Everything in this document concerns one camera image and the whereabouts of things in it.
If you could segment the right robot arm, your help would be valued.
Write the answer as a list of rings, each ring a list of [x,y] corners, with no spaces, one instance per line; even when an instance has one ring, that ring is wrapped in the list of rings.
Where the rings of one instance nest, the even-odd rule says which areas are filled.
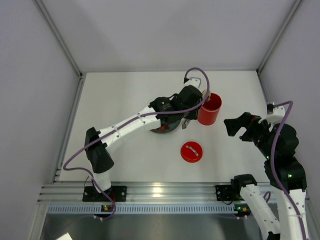
[[[230,180],[236,196],[242,198],[253,214],[264,240],[308,240],[305,198],[307,178],[296,159],[299,145],[296,130],[286,124],[289,111],[277,107],[266,117],[244,112],[223,121],[230,137],[244,128],[243,142],[253,143],[265,157],[264,171],[275,195],[278,215],[262,196],[251,174]]]

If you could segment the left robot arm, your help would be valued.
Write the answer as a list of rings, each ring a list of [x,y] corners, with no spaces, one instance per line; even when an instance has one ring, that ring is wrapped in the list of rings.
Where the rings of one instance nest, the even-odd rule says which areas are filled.
[[[186,85],[172,97],[157,97],[132,118],[111,127],[86,131],[85,154],[93,171],[93,182],[98,193],[108,191],[112,185],[110,171],[114,166],[111,153],[132,138],[147,131],[179,124],[182,119],[195,120],[203,100],[202,92],[193,85]]]

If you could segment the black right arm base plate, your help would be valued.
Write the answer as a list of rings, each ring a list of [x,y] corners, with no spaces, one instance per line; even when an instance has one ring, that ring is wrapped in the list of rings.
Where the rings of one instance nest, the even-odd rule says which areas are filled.
[[[231,184],[215,185],[216,199],[220,202],[241,201],[242,197],[236,192]]]

